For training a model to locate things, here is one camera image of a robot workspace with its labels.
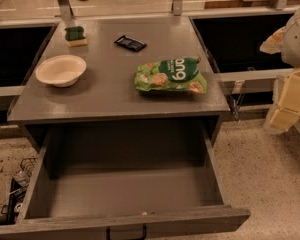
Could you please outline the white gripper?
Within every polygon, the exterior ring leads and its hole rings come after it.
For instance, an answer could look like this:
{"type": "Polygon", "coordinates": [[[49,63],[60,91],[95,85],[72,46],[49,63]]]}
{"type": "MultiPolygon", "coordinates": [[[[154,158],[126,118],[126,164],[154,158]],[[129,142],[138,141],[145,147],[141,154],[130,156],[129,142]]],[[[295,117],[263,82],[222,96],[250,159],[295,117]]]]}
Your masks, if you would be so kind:
{"type": "MultiPolygon", "coordinates": [[[[285,28],[276,30],[261,44],[259,50],[266,54],[281,52],[285,63],[300,68],[300,7],[285,28]]],[[[300,69],[276,79],[273,102],[268,113],[270,127],[288,131],[300,119],[300,69]]]]}

